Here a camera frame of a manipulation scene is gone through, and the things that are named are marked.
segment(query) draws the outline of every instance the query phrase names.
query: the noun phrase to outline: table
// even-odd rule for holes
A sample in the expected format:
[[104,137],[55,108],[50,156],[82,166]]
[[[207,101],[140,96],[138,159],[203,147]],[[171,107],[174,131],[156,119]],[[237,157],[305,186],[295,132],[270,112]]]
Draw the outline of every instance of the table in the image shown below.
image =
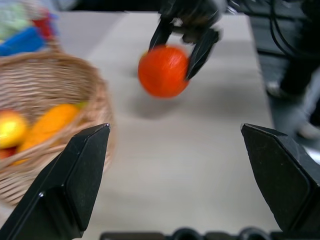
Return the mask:
[[[84,240],[103,231],[192,227],[277,230],[255,182],[241,123],[271,127],[245,16],[224,16],[223,38],[179,97],[149,97],[137,79],[155,13],[61,13],[64,49],[100,69],[113,94],[117,153],[102,179]],[[171,43],[179,43],[173,36]]]

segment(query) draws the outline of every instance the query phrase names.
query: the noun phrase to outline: wicker basket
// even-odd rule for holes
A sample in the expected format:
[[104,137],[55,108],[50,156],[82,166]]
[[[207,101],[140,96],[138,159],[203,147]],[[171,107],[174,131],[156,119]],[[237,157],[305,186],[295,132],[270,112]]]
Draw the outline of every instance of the wicker basket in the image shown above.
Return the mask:
[[[54,137],[0,161],[0,200],[18,204],[39,172],[80,130],[114,119],[106,82],[87,61],[65,54],[55,42],[51,50],[0,58],[0,110],[13,109],[32,124],[52,106],[87,102],[75,120]],[[114,151],[109,136],[104,170]],[[12,165],[17,160],[28,159]]]

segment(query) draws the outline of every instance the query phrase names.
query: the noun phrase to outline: black object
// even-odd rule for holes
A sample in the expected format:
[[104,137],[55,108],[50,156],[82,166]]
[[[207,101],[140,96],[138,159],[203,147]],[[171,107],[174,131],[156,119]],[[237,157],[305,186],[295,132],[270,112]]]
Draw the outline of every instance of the black object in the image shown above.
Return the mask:
[[[241,128],[256,182],[284,232],[246,228],[239,236],[183,228],[161,233],[104,233],[100,240],[320,240],[320,166],[276,130]],[[71,240],[87,229],[101,182],[109,127],[83,130],[35,179],[0,230],[1,240]]]
[[163,0],[159,14],[160,23],[149,50],[166,44],[173,32],[182,34],[185,43],[195,45],[186,73],[186,80],[189,80],[205,64],[219,40],[219,33],[212,28],[219,18],[218,7],[212,0]]
[[249,227],[243,229],[238,236],[225,232],[207,232],[203,236],[189,228],[181,228],[170,235],[158,232],[103,233],[100,240],[320,240],[319,233],[272,232]]
[[241,129],[256,183],[281,230],[320,232],[320,165],[291,137]]
[[109,125],[85,129],[34,180],[1,240],[71,240],[87,229],[103,174]]

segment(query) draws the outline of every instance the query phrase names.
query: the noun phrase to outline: red toy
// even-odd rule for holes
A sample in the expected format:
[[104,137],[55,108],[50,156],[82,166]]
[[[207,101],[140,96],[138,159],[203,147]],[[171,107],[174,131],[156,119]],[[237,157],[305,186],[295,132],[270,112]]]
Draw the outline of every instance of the red toy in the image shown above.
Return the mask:
[[188,58],[175,46],[158,46],[142,56],[138,66],[141,85],[152,96],[172,98],[189,84],[186,80]]

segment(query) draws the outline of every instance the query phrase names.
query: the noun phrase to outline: orange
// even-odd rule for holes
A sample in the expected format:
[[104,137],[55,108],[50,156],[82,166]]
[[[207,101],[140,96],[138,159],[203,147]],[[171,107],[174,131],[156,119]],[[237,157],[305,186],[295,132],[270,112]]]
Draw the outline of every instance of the orange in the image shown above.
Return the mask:
[[172,98],[189,84],[186,80],[188,58],[175,46],[157,46],[141,58],[138,77],[143,88],[152,96]]

